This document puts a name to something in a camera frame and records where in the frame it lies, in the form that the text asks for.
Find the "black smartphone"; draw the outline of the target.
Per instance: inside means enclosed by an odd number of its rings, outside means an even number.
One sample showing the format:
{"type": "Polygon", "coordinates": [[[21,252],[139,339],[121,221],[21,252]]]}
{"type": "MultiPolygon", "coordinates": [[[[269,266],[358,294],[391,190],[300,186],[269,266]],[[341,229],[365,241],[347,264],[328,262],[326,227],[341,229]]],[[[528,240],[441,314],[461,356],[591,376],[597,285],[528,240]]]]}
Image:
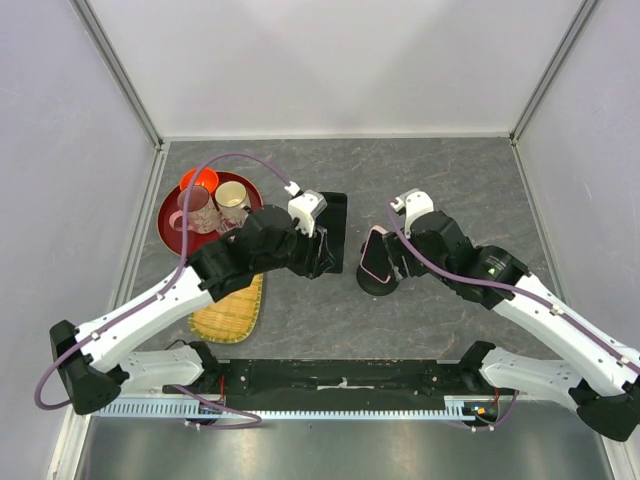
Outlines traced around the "black smartphone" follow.
{"type": "Polygon", "coordinates": [[[317,217],[316,223],[327,231],[327,244],[331,252],[344,248],[348,197],[339,192],[322,192],[327,202],[326,208],[317,217]]]}

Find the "pink case smartphone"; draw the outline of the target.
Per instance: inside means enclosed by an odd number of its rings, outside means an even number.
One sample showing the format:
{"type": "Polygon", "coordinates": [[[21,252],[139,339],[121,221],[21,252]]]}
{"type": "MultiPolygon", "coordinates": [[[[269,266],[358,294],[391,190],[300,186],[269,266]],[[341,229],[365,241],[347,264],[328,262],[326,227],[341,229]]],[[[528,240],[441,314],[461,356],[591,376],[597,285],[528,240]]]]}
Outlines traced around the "pink case smartphone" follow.
{"type": "Polygon", "coordinates": [[[392,266],[385,246],[387,231],[378,225],[369,230],[363,245],[360,268],[374,280],[386,284],[391,280],[392,266]]]}

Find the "black folding phone stand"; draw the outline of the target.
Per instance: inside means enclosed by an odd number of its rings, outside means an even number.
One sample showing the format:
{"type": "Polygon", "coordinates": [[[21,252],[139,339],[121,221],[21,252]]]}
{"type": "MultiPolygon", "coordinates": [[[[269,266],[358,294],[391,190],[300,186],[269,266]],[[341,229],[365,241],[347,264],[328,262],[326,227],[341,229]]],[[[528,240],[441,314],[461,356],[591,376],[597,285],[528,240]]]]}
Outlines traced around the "black folding phone stand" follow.
{"type": "Polygon", "coordinates": [[[319,271],[321,273],[341,274],[344,266],[344,241],[327,240],[320,252],[319,271]]]}

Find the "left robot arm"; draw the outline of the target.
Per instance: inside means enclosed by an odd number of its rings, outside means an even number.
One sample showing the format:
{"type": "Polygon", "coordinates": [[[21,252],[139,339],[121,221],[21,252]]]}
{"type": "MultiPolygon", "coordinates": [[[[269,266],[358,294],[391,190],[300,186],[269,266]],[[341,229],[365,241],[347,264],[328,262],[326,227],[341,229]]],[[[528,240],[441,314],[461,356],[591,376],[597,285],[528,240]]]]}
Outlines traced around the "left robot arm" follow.
{"type": "Polygon", "coordinates": [[[329,207],[312,233],[305,234],[300,219],[267,205],[129,303],[79,326],[66,320],[54,325],[55,368],[74,411],[90,414],[123,393],[165,387],[211,392],[220,371],[204,343],[144,352],[138,346],[175,321],[248,287],[259,274],[288,269],[314,279],[341,272],[346,217],[345,208],[329,207]]]}

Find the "black round-base phone holder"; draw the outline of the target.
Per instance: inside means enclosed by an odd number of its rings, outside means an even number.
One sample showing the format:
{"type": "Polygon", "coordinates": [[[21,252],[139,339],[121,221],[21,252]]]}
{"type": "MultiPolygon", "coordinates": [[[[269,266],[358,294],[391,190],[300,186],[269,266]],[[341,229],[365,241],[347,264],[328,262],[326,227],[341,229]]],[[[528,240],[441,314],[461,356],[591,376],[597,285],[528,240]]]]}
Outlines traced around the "black round-base phone holder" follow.
{"type": "Polygon", "coordinates": [[[367,275],[361,268],[360,263],[356,271],[356,280],[360,288],[372,296],[386,296],[393,293],[396,288],[399,286],[399,281],[395,279],[394,275],[391,273],[391,280],[382,284],[372,277],[367,275]]]}

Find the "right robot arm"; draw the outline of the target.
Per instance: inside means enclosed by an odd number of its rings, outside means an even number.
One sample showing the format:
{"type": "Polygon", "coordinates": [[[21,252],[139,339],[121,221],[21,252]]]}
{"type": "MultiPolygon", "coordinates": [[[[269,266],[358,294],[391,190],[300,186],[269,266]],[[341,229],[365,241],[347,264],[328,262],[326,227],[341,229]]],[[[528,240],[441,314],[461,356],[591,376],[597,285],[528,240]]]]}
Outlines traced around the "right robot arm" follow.
{"type": "Polygon", "coordinates": [[[575,412],[592,430],[628,440],[639,425],[639,352],[595,327],[554,295],[528,267],[492,245],[475,247],[441,211],[419,215],[383,238],[401,278],[431,273],[462,299],[531,333],[555,360],[515,355],[477,342],[479,359],[458,368],[458,381],[477,394],[490,385],[524,392],[575,412]]]}

